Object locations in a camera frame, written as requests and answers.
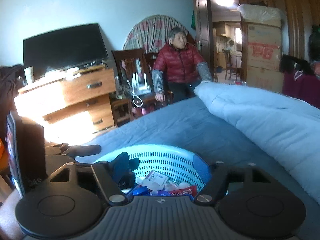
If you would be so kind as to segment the turquoise plastic basket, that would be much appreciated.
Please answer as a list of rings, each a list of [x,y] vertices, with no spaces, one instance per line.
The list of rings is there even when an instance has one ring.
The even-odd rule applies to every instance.
[[[197,190],[201,191],[212,177],[209,165],[198,155],[168,145],[143,144],[124,147],[102,156],[97,162],[111,162],[122,152],[126,152],[130,159],[138,158],[140,161],[139,167],[133,170],[136,182],[142,181],[151,171],[156,171],[175,183],[195,185]]]

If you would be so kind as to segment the wooden drawer dresser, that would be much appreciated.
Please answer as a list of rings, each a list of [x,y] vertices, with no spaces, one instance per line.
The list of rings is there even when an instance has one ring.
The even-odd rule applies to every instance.
[[[114,128],[114,71],[99,65],[48,83],[35,82],[14,99],[19,116],[44,128],[47,142],[81,145]]]

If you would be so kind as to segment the blue bed sheet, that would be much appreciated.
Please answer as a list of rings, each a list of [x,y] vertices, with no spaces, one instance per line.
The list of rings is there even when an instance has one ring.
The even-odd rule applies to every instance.
[[[120,148],[140,144],[161,144],[186,149],[212,164],[255,163],[299,197],[306,207],[306,219],[300,227],[300,239],[319,239],[319,204],[274,158],[251,142],[232,125],[212,115],[205,104],[194,97],[161,108],[110,132],[95,137],[89,145],[100,145],[101,152],[77,157],[80,163],[93,163]]]

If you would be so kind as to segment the dark wooden chair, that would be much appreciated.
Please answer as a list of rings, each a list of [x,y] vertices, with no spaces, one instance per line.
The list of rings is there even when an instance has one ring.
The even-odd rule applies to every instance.
[[[113,50],[118,79],[129,101],[131,118],[140,117],[142,109],[157,105],[151,78],[151,68],[157,53],[145,54],[143,49]]]

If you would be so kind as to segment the seated person red jacket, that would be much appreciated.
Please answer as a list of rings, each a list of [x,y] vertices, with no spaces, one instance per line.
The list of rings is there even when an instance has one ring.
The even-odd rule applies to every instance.
[[[180,27],[169,33],[167,44],[159,51],[152,68],[155,99],[165,101],[167,91],[173,93],[173,103],[194,96],[194,88],[202,81],[212,82],[208,63],[197,48],[189,44]]]

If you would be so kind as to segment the black flat television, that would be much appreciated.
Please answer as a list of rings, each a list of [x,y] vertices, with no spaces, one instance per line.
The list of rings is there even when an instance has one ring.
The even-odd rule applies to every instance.
[[[23,65],[33,67],[36,80],[51,70],[82,67],[107,58],[97,23],[57,29],[23,40]]]

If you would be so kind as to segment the white paper cup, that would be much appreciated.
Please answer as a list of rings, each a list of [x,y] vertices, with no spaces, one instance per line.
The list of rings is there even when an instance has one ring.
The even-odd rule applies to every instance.
[[[34,82],[34,71],[33,67],[28,67],[24,69],[25,79],[28,85]]]

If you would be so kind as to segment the light blue duvet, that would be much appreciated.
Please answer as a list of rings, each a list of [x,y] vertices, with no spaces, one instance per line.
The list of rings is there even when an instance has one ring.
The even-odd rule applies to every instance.
[[[279,93],[203,81],[194,93],[319,201],[319,109]]]

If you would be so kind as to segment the pile of clothes bags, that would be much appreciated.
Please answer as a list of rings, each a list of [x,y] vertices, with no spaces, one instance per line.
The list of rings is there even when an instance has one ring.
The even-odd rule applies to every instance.
[[[283,55],[280,72],[284,74],[282,93],[319,108],[319,26],[312,27],[308,40],[309,60]]]

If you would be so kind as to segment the stacked cardboard boxes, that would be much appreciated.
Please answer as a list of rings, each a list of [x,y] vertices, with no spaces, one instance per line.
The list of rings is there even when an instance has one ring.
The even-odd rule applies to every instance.
[[[242,4],[238,6],[246,23],[246,82],[251,87],[280,93],[284,74],[281,12],[277,8]]]

